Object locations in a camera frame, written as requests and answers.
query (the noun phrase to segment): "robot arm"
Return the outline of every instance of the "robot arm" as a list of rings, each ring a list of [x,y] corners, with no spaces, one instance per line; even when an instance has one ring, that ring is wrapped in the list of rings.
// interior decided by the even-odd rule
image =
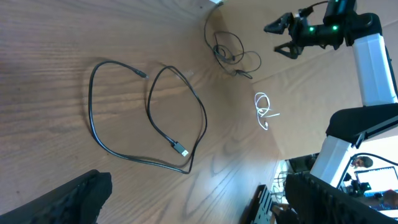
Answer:
[[[336,112],[311,174],[337,187],[353,148],[373,136],[398,126],[397,90],[391,60],[384,45],[377,15],[357,15],[355,0],[330,0],[323,24],[310,26],[307,17],[313,6],[299,10],[294,17],[286,13],[264,28],[273,34],[289,30],[292,41],[275,47],[275,51],[296,59],[305,47],[333,46],[336,50],[345,40],[353,47],[359,88],[364,107]]]

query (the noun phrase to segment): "usb-a plug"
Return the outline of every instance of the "usb-a plug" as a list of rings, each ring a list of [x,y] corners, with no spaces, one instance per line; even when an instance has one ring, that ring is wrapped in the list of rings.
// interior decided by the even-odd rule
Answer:
[[[173,148],[179,153],[181,154],[183,157],[185,157],[186,155],[188,155],[188,151],[178,142],[175,142]]]

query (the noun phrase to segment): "wooden table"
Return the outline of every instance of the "wooden table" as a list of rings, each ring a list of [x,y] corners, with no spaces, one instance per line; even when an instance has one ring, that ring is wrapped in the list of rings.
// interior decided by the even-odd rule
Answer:
[[[110,172],[113,193],[99,223],[238,223],[259,183],[274,175],[278,150],[257,124],[249,80],[225,75],[203,41],[209,0],[14,0],[0,3],[0,213],[91,170]],[[222,18],[211,26],[219,29]],[[182,71],[208,113],[193,171],[183,175],[109,155],[115,151],[184,164],[150,125],[144,105],[162,63]],[[165,73],[152,99],[158,126],[189,151],[202,122],[197,101]]]

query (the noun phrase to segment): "coiled white cable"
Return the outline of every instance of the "coiled white cable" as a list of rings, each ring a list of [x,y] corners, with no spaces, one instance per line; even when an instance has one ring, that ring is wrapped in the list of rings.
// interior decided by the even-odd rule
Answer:
[[[267,100],[267,107],[266,107],[266,108],[260,108],[260,107],[258,107],[258,103],[259,103],[259,101],[260,101],[261,98],[265,98],[265,99]],[[256,110],[257,110],[257,120],[258,120],[260,126],[261,126],[264,130],[267,131],[267,130],[268,130],[268,122],[265,121],[265,122],[264,122],[264,125],[262,125],[261,122],[260,122],[260,118],[270,118],[270,117],[273,117],[273,116],[278,116],[278,115],[280,115],[280,113],[266,116],[266,114],[268,113],[268,111],[271,110],[271,109],[270,109],[271,103],[270,103],[270,101],[269,101],[268,96],[267,96],[265,93],[256,93],[256,95],[254,96],[254,105],[256,106]]]

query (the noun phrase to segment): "black hair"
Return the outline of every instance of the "black hair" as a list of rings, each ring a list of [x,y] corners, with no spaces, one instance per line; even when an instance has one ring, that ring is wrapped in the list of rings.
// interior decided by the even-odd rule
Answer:
[[[365,168],[373,166],[373,160],[368,156],[361,156],[358,159],[361,159],[363,161],[363,166],[365,166]]]

